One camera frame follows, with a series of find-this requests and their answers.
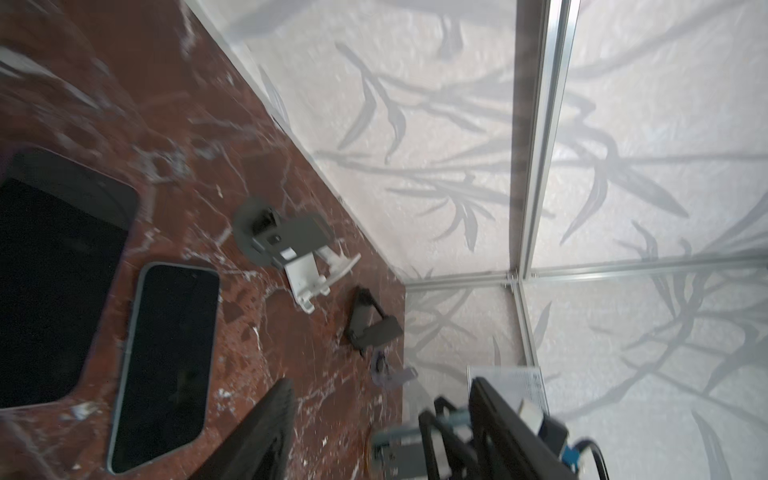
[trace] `red marble countertop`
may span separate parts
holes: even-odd
[[[366,436],[399,423],[402,390],[376,388],[342,332],[355,285],[400,319],[405,290],[184,2],[8,0],[0,60],[2,146],[49,148],[141,196],[78,387],[60,402],[0,414],[0,472],[13,464],[29,478],[111,477],[104,463],[137,275],[173,260],[221,277],[205,429],[121,478],[186,478],[284,376],[299,398],[289,478],[364,478]],[[255,267],[237,249],[230,219],[249,196],[285,217],[320,212],[334,250],[362,254],[312,315],[293,302],[282,271]],[[401,358],[402,339],[390,346],[392,363]],[[92,413],[80,421],[72,409],[83,404]]]

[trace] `black phone screen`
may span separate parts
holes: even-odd
[[[0,409],[78,383],[136,191],[41,148],[0,157]]]
[[[205,423],[218,275],[151,263],[137,290],[112,427],[113,473],[192,442]]]

